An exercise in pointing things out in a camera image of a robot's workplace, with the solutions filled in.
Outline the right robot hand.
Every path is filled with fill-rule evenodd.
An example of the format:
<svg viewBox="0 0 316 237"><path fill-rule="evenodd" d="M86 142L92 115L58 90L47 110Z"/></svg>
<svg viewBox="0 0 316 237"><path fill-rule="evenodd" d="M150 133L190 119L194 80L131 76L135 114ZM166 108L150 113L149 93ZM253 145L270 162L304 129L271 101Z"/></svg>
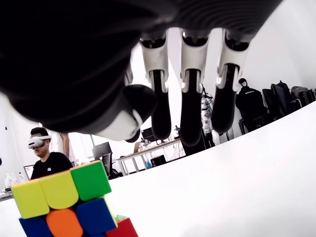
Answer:
<svg viewBox="0 0 316 237"><path fill-rule="evenodd" d="M0 90L25 118L61 132L134 142L152 120L171 132L167 30L182 32L180 138L201 136L209 34L223 30L215 130L233 123L237 80L251 40L278 0L3 0Z"/></svg>

